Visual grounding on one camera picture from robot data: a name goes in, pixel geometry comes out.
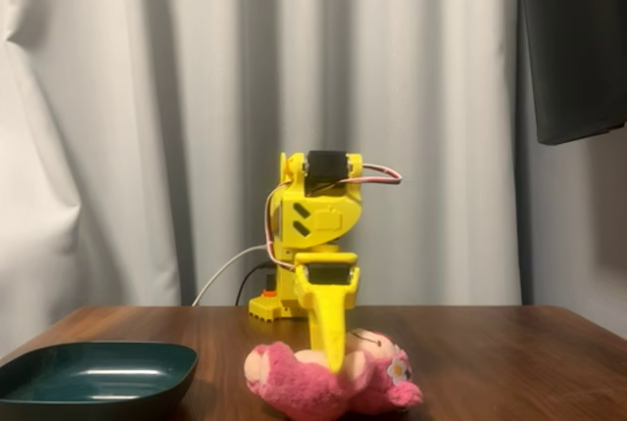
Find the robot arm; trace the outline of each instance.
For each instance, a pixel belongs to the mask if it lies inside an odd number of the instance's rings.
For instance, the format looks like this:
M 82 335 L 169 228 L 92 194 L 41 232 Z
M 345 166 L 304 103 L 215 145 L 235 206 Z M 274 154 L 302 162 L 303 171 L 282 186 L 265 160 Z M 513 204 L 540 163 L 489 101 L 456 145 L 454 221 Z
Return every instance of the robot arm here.
M 362 156 L 343 152 L 281 155 L 281 178 L 268 202 L 266 235 L 277 263 L 276 291 L 252 299 L 249 311 L 263 320 L 307 316 L 313 350 L 323 351 L 331 372 L 344 360 L 345 310 L 355 306 L 360 279 L 358 257 L 343 253 L 335 240 L 362 211 L 364 182 L 398 184 L 401 176 L 362 176 Z

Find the dark green plate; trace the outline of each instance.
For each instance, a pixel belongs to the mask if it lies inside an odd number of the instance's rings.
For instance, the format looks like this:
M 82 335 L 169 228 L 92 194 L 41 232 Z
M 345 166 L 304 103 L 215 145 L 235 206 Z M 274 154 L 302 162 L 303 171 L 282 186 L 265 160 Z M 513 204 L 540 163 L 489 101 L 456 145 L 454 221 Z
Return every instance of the dark green plate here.
M 160 420 L 189 389 L 198 354 L 165 343 L 89 342 L 0 367 L 0 420 Z

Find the wooden table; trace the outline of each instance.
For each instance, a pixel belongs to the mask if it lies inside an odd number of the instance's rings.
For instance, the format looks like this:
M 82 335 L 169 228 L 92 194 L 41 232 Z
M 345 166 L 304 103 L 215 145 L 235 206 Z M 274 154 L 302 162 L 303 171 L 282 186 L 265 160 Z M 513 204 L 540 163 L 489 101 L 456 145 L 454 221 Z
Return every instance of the wooden table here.
M 362 306 L 348 319 L 395 339 L 424 391 L 420 408 L 376 419 L 627 420 L 627 342 L 562 308 Z M 255 344 L 277 339 L 304 348 L 307 323 L 262 323 L 242 307 L 95 307 L 76 311 L 5 361 L 60 342 L 181 343 L 200 362 L 172 421 L 272 420 L 283 418 L 248 392 L 242 365 Z

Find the pink stuffed animal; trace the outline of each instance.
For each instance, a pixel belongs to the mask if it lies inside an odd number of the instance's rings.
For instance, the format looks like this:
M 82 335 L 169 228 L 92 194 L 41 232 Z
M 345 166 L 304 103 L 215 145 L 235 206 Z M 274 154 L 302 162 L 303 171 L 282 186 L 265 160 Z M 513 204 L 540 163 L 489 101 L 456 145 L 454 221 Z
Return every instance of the pink stuffed animal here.
M 248 388 L 296 421 L 332 421 L 365 388 L 371 365 L 355 351 L 345 357 L 340 375 L 329 372 L 319 351 L 292 350 L 281 342 L 257 346 L 244 362 Z
M 408 355 L 388 337 L 357 329 L 346 335 L 346 351 L 365 351 L 373 366 L 367 387 L 351 398 L 351 411 L 385 413 L 422 402 L 420 388 L 410 382 Z
M 320 351 L 293 353 L 277 342 L 246 358 L 249 389 L 295 421 L 331 421 L 348 410 L 378 414 L 422 401 L 409 381 L 408 356 L 378 333 L 358 329 L 346 337 L 341 374 L 329 372 Z

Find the curtain fold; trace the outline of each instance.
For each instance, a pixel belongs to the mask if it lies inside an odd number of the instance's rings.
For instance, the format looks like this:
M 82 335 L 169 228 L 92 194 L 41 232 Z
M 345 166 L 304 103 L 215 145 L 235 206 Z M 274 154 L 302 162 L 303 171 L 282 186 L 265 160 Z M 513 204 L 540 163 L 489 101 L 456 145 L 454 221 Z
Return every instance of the curtain fold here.
M 281 151 L 404 175 L 344 243 L 362 304 L 519 303 L 516 5 L 0 0 L 0 352 L 84 304 L 189 304 L 263 242 Z

